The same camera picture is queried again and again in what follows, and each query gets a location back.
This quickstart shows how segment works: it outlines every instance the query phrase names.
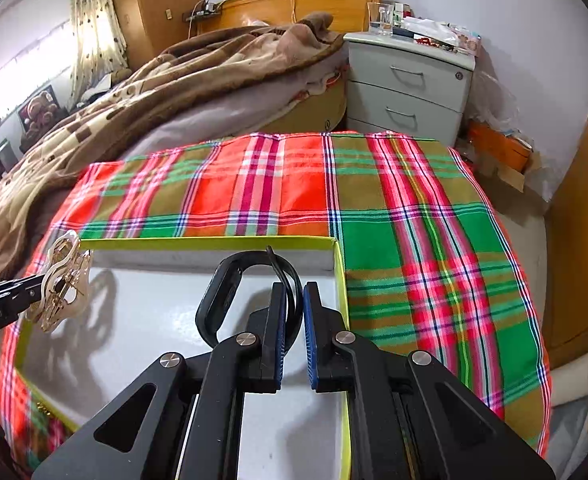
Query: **teddy bear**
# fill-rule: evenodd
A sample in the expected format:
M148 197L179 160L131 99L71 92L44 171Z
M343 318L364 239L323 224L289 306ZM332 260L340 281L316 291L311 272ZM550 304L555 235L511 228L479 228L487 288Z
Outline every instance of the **teddy bear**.
M25 119L27 130L21 139L21 151L25 153L40 137L50 131L61 120L61 115L64 115L62 110L56 105L49 92L42 91L31 98L27 105Z

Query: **blue gripper pad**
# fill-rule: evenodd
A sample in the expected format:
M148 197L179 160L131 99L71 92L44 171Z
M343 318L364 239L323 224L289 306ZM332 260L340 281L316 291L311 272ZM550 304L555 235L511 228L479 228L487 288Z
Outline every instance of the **blue gripper pad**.
M280 390L280 383L283 380L283 363L285 362L285 317L287 309L287 295L282 294L279 308L279 329L276 332L276 389Z
M309 383L312 386L312 390L315 390L318 386L317 347L314 333L314 319L312 317L312 304L307 286L305 286L303 292L303 317L305 319L305 344L307 345L307 374L309 375Z

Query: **bedsheet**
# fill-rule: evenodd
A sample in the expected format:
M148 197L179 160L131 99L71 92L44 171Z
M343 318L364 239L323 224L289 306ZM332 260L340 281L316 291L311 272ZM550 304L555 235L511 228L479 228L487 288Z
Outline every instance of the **bedsheet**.
M68 229L81 238L336 237L352 329L389 351L430 351L545 452L549 368L525 276L471 172L435 140L256 133L93 164L28 273ZM34 467L68 431L14 370L20 322L4 333L0 420L15 458Z

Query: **drawer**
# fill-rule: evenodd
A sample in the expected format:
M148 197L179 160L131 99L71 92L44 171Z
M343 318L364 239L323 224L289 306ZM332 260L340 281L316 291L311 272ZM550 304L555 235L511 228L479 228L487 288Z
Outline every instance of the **drawer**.
M453 146L462 114L400 92L349 81L347 117Z
M352 42L349 43L349 79L462 112L472 72L397 48Z
M378 132L385 132L387 128L381 128L369 123L363 123L357 119L347 118L347 129L354 130L359 134L377 134Z

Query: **glass cup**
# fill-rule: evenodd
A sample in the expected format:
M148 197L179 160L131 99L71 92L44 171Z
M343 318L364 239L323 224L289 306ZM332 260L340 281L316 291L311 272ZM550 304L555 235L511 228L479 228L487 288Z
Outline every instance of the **glass cup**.
M394 6L369 2L367 9L369 10L369 31L391 36Z

